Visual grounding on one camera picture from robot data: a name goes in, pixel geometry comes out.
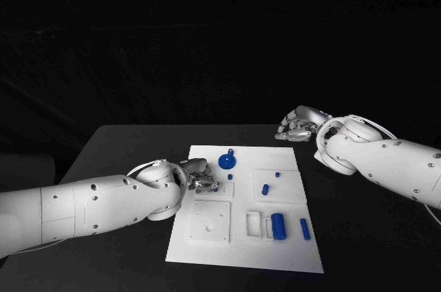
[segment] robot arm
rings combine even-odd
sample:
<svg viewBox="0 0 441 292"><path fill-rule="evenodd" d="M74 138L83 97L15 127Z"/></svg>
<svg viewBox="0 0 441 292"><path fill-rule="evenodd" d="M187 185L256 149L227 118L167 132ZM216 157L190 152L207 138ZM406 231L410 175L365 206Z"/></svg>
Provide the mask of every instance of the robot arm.
<svg viewBox="0 0 441 292"><path fill-rule="evenodd" d="M172 216L187 188L217 187L205 159L181 163L162 159L126 176L0 193L0 258L48 242L105 233L145 217L158 221Z"/></svg>
<svg viewBox="0 0 441 292"><path fill-rule="evenodd" d="M289 125L289 131L283 133L289 119L302 121L308 127L299 126L298 129L298 125ZM391 139L383 140L380 132L364 121ZM397 140L387 130L361 117L332 118L316 109L299 106L285 117L275 138L306 141L299 140L305 131L316 134L318 151L314 157L331 170L345 175L358 171L387 190L441 208L441 150Z"/></svg>

